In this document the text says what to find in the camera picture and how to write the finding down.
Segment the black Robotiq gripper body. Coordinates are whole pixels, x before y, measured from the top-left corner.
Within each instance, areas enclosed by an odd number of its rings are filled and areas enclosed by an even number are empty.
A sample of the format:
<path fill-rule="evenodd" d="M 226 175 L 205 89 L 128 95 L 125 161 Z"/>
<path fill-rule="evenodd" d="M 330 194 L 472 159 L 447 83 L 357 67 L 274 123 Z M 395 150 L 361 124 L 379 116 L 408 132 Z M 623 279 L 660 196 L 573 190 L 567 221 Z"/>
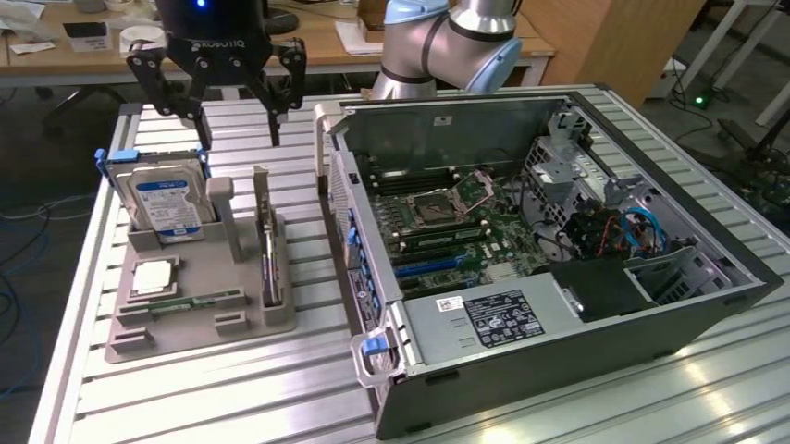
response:
<path fill-rule="evenodd" d="M 240 86 L 272 56 L 261 4 L 236 0 L 160 0 L 166 57 L 208 86 Z"/>

